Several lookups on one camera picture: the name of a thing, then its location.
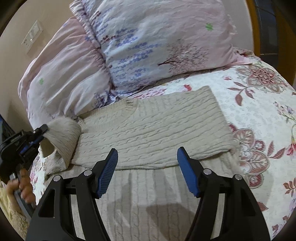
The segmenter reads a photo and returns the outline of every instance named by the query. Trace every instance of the cable knit pattern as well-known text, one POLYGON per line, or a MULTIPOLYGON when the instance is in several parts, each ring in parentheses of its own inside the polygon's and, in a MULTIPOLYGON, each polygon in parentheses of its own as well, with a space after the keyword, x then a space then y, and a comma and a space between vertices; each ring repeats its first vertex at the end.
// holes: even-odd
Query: cable knit pattern
POLYGON ((45 146, 42 142, 41 149, 43 153, 50 152, 49 150, 53 150, 53 153, 46 160, 46 175, 68 168, 81 134, 80 125, 66 117, 58 117, 50 121, 47 126, 48 131, 43 136, 50 141, 53 147, 45 146))
MULTIPOLYGON (((69 178, 84 170, 86 168, 81 166, 71 166, 59 174, 69 178)), ((113 241, 184 241, 199 199, 188 191, 181 170, 176 166, 116 170, 107 193, 96 203, 113 241)), ((71 196, 71 204, 76 234, 84 239, 75 195, 71 196)), ((220 229, 216 227, 220 227, 221 222, 221 218, 216 220, 212 237, 219 234, 220 229)))
MULTIPOLYGON (((71 163, 88 168, 105 159, 111 148, 118 150, 117 169, 154 169, 177 165, 180 146, 196 159, 235 153, 238 147, 208 86, 123 100, 84 114, 79 124, 83 133, 71 163)), ((238 171, 238 159, 228 157, 224 169, 238 171)))

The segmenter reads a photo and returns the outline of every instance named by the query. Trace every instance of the metal screw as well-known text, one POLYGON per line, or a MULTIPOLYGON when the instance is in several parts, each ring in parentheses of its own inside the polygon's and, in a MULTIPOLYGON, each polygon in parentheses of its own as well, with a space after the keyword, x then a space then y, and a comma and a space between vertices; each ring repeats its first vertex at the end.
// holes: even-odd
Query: metal screw
POLYGON ((210 169, 206 168, 206 169, 204 169, 204 174, 210 175, 210 174, 212 174, 212 171, 210 169))
POLYGON ((55 177, 54 177, 54 181, 55 181, 55 182, 59 181, 60 179, 61 179, 61 176, 55 176, 55 177))
POLYGON ((242 176, 240 174, 235 174, 235 179, 240 181, 242 179, 242 176))
POLYGON ((83 174, 85 176, 90 176, 92 174, 92 171, 91 170, 86 170, 83 174))

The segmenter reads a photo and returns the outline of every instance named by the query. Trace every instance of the blue gripper pad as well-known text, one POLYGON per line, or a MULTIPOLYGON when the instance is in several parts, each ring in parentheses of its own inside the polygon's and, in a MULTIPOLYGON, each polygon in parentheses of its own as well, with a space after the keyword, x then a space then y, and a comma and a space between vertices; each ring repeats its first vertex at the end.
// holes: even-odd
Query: blue gripper pad
POLYGON ((118 152, 116 150, 113 151, 111 156, 106 160, 107 163, 102 171, 101 176, 98 180, 98 190, 97 194, 99 198, 102 197, 103 194, 107 192, 108 186, 112 179, 113 173, 115 171, 115 167, 118 162, 118 152))
POLYGON ((179 148, 177 151, 177 160, 189 191, 193 193, 195 197, 198 196, 198 194, 200 193, 198 189, 198 179, 195 173, 193 172, 182 148, 179 148))

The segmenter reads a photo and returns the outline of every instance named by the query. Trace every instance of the pillow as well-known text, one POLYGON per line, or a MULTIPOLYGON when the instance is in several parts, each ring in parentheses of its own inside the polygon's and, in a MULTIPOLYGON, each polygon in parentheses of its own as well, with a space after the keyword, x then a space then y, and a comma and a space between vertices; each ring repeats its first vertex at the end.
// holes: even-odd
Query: pillow
POLYGON ((118 93, 250 63, 233 51, 234 28, 220 0, 75 0, 70 9, 100 46, 118 93))
POLYGON ((104 59, 75 17, 53 36, 22 77, 18 94, 35 129, 57 116, 76 116, 110 99, 104 59))

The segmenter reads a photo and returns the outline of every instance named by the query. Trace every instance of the white textured fabric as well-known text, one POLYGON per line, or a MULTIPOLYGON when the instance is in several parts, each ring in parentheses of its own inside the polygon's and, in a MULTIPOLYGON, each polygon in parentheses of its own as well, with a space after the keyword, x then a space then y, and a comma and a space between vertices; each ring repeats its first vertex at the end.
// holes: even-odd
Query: white textured fabric
POLYGON ((235 54, 220 0, 75 0, 70 9, 102 52, 116 93, 173 75, 250 61, 235 54))

